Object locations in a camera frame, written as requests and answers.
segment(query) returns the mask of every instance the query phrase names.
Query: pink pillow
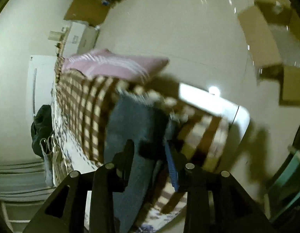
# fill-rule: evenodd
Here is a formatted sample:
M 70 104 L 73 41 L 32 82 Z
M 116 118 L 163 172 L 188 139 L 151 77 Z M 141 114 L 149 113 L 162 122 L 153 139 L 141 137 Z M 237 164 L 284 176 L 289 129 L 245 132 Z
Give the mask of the pink pillow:
M 93 49 L 88 53 L 66 58 L 62 71 L 72 68 L 81 71 L 89 78 L 106 75 L 145 84 L 168 62 L 168 58 L 122 56 L 114 54 L 108 49 Z

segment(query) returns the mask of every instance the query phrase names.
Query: bed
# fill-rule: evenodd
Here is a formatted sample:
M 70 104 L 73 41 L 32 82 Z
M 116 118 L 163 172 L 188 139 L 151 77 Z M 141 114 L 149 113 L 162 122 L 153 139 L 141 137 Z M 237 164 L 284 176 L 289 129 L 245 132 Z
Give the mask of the bed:
M 71 90 L 73 87 L 79 87 L 84 92 L 82 85 L 87 77 L 77 70 L 70 70 L 64 73 L 61 72 L 63 58 L 59 57 L 55 73 L 56 79 L 53 84 L 52 90 L 52 119 L 54 130 L 54 144 L 53 147 L 53 177 L 54 184 L 57 186 L 63 178 L 72 170 L 78 170 L 83 173 L 95 171 L 98 167 L 103 165 L 99 160 L 99 149 L 89 153 L 88 148 L 82 139 L 78 139 L 78 125 L 71 120 L 78 117 L 79 112 L 73 113 L 70 100 L 67 97 L 72 97 L 75 92 Z M 115 90 L 104 93 L 110 93 L 110 101 L 116 95 L 120 87 L 123 90 L 128 90 L 134 94 L 147 94 L 148 96 L 160 97 L 164 106 L 173 109 L 174 113 L 182 113 L 190 120 L 191 116 L 201 115 L 194 126 L 188 130 L 186 135 L 181 139 L 184 141 L 182 153 L 186 155 L 188 160 L 191 160 L 199 146 L 207 143 L 207 152 L 205 157 L 201 160 L 201 167 L 208 171 L 215 171 L 218 167 L 219 159 L 223 153 L 228 133 L 234 129 L 238 132 L 236 141 L 240 141 L 249 124 L 249 114 L 246 109 L 231 103 L 223 98 L 209 94 L 206 91 L 194 88 L 186 84 L 179 85 L 178 99 L 163 95 L 160 92 L 145 89 L 143 86 L 134 85 L 127 86 L 127 82 L 123 82 L 117 78 L 101 78 L 97 77 L 96 80 L 109 81 L 113 84 L 115 81 Z M 142 208 L 131 228 L 131 232 L 155 232 L 165 226 L 168 222 L 173 220 L 186 206 L 186 194 L 175 199 L 174 189 L 168 179 L 168 172 L 162 170 L 155 184 L 154 192 L 150 198 L 146 199 Z M 89 209 L 90 209 L 91 192 L 88 192 L 85 212 L 85 227 L 89 227 Z

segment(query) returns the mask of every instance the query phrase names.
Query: patterned sheet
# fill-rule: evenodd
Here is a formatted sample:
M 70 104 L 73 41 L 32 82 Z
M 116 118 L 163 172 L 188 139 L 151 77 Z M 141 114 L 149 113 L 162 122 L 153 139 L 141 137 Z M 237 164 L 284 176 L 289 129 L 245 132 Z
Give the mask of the patterned sheet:
M 56 64 L 52 111 L 55 137 L 65 164 L 81 173 L 96 170 L 103 163 L 105 127 L 116 101 L 125 90 L 155 99 L 167 113 L 177 114 L 184 125 L 178 135 L 182 153 L 203 169 L 214 171 L 226 142 L 228 122 L 194 108 L 178 99 L 165 97 L 117 78 L 98 76 L 89 80 L 77 70 L 61 73 L 63 60 Z M 186 193 L 171 186 L 168 171 L 158 175 L 140 210 L 134 232 L 155 232 L 175 218 L 186 205 Z M 85 226 L 88 228 L 90 192 L 87 198 Z

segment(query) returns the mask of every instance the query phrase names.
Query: plaid blanket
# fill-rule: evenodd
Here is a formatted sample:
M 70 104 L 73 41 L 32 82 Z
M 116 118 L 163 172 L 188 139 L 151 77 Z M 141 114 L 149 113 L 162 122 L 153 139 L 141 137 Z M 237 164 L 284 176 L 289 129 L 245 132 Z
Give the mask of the plaid blanket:
M 180 117 L 184 123 L 178 134 L 182 141 L 181 152 L 203 169 L 215 170 L 227 138 L 227 120 L 118 78 L 98 76 L 89 80 L 77 70 L 61 73 L 62 61 L 59 58 L 55 67 L 55 97 L 65 129 L 73 134 L 89 162 L 94 162 L 97 167 L 103 164 L 108 117 L 118 100 L 118 92 L 127 91 L 147 96 L 166 113 Z M 174 192 L 165 169 L 158 175 L 132 230 L 151 228 L 156 231 L 176 217 L 185 205 L 186 194 Z

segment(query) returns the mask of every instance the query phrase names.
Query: cardboard box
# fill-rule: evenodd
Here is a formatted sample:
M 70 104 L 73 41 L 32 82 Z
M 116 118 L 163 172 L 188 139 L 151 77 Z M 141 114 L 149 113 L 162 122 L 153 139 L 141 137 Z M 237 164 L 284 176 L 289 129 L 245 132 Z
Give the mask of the cardboard box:
M 254 66 L 263 78 L 280 80 L 281 104 L 300 105 L 300 68 L 285 63 L 269 27 L 287 27 L 300 45 L 300 18 L 289 0 L 254 1 L 253 6 L 238 14 Z
M 80 20 L 95 27 L 104 22 L 110 6 L 105 6 L 101 0 L 73 0 L 64 20 Z

